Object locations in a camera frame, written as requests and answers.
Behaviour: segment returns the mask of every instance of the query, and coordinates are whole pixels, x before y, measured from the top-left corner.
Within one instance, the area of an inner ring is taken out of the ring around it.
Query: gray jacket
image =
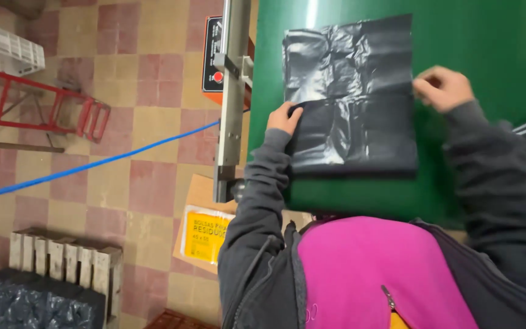
[[[468,245],[413,221],[437,240],[480,329],[526,329],[526,152],[521,138],[487,123],[476,101],[445,115],[444,150],[468,214]],[[227,228],[218,272],[223,328],[304,328],[306,280],[290,223],[281,234],[289,134],[265,133],[245,168],[247,186]]]

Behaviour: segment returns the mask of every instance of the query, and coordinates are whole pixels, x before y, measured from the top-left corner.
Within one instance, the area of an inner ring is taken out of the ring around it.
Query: floor
[[[256,18],[258,2],[253,3]],[[222,4],[48,0],[41,18],[29,23],[0,8],[1,28],[44,47],[46,70],[31,78],[48,84],[55,78],[77,80],[85,93],[113,109],[98,145],[68,136],[54,138],[66,147],[63,154],[0,150],[0,187],[217,120],[220,106],[201,95],[200,79],[205,17],[220,15]],[[52,101],[43,97],[44,110]],[[33,104],[8,116],[38,120]],[[214,127],[131,159],[0,196],[0,268],[8,261],[12,230],[45,227],[108,241],[124,249],[121,328],[142,328],[163,307],[217,324],[216,276],[171,257],[191,176],[212,176],[217,134]],[[46,137],[0,127],[0,142],[45,145]]]

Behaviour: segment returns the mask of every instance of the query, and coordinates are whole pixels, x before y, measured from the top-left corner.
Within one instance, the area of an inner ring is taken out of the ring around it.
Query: red metal frame
[[[91,140],[95,143],[100,142],[100,139],[103,137],[103,133],[105,132],[105,128],[109,120],[110,114],[110,106],[108,106],[107,104],[100,102],[90,96],[76,93],[71,90],[49,86],[47,84],[39,83],[21,77],[11,76],[3,72],[0,72],[0,79],[5,80],[4,89],[0,99],[0,126],[37,129],[55,133],[75,133],[79,137],[85,137],[88,140]],[[48,122],[45,122],[41,125],[36,125],[32,123],[11,122],[1,119],[1,117],[4,116],[4,106],[12,82],[16,84],[23,84],[31,87],[52,91],[55,93],[54,105],[52,105],[52,110],[50,111]],[[60,111],[60,108],[62,106],[62,101],[64,101],[64,99],[67,97],[80,98],[84,100],[84,102],[82,103],[80,115],[78,116],[78,123],[76,129],[62,128],[56,123],[56,120],[58,118],[58,112]],[[98,122],[98,118],[101,112],[104,112],[105,115],[103,116],[100,122],[100,126],[97,129],[96,124]]]

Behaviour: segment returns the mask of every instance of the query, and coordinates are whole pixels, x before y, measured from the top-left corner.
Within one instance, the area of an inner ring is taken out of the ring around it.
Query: magenta top
[[[306,329],[388,329],[391,308],[412,329],[478,329],[435,238],[373,217],[331,221],[299,243],[307,286]]]

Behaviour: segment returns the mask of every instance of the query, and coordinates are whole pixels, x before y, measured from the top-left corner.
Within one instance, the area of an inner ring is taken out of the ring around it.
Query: green table
[[[526,0],[264,0],[259,2],[249,151],[261,145],[267,117],[283,100],[284,30],[402,13],[413,13],[414,75],[434,64],[460,71],[470,78],[491,121],[526,121]],[[285,193],[288,207],[405,221],[420,217],[461,228],[461,209],[441,153],[442,120],[416,103],[414,123],[420,160],[415,180],[295,180]]]

